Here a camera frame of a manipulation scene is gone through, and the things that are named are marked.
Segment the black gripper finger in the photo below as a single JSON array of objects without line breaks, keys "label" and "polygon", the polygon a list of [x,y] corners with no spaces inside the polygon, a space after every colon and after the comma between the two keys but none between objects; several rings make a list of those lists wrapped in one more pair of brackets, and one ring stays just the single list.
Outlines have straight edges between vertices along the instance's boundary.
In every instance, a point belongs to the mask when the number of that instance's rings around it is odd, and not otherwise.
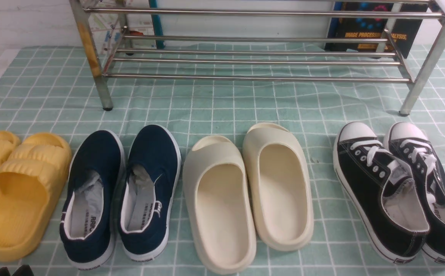
[{"label": "black gripper finger", "polygon": [[21,265],[12,276],[34,276],[34,273],[29,265]]},{"label": "black gripper finger", "polygon": [[0,276],[11,276],[9,269],[7,267],[1,267]]}]

